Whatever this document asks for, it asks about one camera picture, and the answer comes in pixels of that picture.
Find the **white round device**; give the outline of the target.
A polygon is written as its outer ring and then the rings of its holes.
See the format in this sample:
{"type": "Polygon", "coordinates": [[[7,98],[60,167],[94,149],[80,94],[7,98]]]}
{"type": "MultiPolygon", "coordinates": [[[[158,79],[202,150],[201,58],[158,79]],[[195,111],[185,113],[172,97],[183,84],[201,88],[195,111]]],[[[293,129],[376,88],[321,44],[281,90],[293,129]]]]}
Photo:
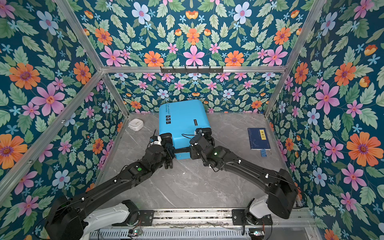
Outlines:
{"type": "Polygon", "coordinates": [[[133,119],[128,123],[129,129],[137,132],[144,127],[144,121],[141,119],[133,119]]]}

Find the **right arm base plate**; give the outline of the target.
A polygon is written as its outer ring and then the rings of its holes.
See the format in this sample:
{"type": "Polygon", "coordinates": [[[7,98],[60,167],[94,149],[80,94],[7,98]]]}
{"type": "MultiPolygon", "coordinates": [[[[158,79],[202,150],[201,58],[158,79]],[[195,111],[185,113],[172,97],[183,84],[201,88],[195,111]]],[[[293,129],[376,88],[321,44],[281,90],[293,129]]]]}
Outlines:
{"type": "Polygon", "coordinates": [[[271,215],[257,218],[246,209],[232,209],[232,221],[234,226],[272,226],[273,220],[271,215]]]}

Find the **black coat hook rail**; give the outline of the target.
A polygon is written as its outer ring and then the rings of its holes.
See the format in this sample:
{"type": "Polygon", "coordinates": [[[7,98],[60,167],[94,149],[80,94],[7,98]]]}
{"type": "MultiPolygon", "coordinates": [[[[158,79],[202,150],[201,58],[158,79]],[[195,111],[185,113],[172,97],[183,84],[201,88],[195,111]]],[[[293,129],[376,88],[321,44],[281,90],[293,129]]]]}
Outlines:
{"type": "Polygon", "coordinates": [[[163,74],[220,74],[224,72],[223,67],[160,67],[160,70],[163,74]]]}

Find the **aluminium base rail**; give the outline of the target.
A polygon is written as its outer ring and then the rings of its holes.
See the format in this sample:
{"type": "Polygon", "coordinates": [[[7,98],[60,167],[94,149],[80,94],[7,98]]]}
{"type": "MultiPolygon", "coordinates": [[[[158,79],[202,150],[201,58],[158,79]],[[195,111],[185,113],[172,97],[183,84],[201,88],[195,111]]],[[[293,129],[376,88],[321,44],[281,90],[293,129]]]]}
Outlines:
{"type": "MultiPolygon", "coordinates": [[[[232,209],[244,208],[186,208],[186,209],[144,209],[154,210],[154,220],[150,227],[225,227],[237,228],[232,221],[232,209]]],[[[289,219],[282,219],[274,214],[273,227],[308,228],[315,227],[315,219],[307,208],[294,209],[289,219]]]]}

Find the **blue binder clip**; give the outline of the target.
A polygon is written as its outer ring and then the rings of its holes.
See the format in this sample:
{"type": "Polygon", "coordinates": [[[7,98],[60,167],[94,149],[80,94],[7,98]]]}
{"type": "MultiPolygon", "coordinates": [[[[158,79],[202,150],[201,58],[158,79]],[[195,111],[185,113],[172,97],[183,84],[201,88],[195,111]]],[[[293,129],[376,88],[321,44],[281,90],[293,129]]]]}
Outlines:
{"type": "Polygon", "coordinates": [[[261,152],[262,157],[264,157],[264,158],[267,157],[267,150],[266,149],[262,149],[260,152],[261,152]]]}

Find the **dark blue book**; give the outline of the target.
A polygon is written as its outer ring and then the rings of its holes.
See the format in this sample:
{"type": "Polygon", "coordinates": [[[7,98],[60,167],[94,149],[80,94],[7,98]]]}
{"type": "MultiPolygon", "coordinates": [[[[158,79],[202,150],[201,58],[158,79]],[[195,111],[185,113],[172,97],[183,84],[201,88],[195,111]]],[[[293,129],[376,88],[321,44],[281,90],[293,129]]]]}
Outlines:
{"type": "Polygon", "coordinates": [[[269,150],[271,148],[266,128],[248,128],[251,150],[269,150]]]}

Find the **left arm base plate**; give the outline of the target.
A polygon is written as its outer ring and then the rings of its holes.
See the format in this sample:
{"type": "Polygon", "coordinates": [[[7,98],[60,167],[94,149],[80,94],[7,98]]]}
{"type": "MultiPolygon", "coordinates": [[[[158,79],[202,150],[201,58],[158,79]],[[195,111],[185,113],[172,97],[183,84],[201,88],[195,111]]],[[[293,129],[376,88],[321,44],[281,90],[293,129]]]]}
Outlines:
{"type": "Polygon", "coordinates": [[[133,225],[134,226],[152,226],[154,220],[154,210],[138,210],[133,213],[133,225]]]}

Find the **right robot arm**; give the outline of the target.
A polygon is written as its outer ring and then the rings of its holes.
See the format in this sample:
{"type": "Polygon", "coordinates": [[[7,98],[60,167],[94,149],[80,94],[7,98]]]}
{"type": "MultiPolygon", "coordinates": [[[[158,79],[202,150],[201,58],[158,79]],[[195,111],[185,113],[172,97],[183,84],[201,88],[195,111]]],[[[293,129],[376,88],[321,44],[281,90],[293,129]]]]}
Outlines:
{"type": "Polygon", "coordinates": [[[201,159],[204,166],[233,173],[264,191],[262,197],[251,200],[248,215],[257,219],[270,214],[290,218],[299,191],[288,171],[277,172],[246,161],[225,147],[214,147],[202,134],[194,136],[190,145],[191,154],[201,159]]]}

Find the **blue suitcase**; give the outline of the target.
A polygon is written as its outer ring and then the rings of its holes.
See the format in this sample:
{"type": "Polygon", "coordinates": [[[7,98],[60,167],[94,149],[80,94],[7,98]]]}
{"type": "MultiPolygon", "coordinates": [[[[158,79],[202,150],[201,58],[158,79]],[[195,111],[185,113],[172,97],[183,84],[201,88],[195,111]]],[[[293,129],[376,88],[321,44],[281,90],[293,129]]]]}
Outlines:
{"type": "Polygon", "coordinates": [[[188,100],[160,106],[159,136],[162,138],[162,145],[170,143],[175,148],[174,159],[192,159],[190,140],[199,133],[212,138],[212,145],[215,146],[212,129],[201,101],[188,100]]]}

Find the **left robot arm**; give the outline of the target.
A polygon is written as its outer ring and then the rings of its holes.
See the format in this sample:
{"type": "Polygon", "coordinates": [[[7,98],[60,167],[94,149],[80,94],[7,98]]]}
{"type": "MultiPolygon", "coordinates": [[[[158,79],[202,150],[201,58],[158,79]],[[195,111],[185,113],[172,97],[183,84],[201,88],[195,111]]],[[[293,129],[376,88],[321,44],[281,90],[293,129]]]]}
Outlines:
{"type": "Polygon", "coordinates": [[[90,224],[85,222],[97,208],[115,196],[132,189],[149,179],[166,162],[175,157],[170,144],[152,145],[138,161],[126,165],[113,178],[88,192],[54,200],[46,218],[45,229],[51,240],[79,240],[90,224]]]}

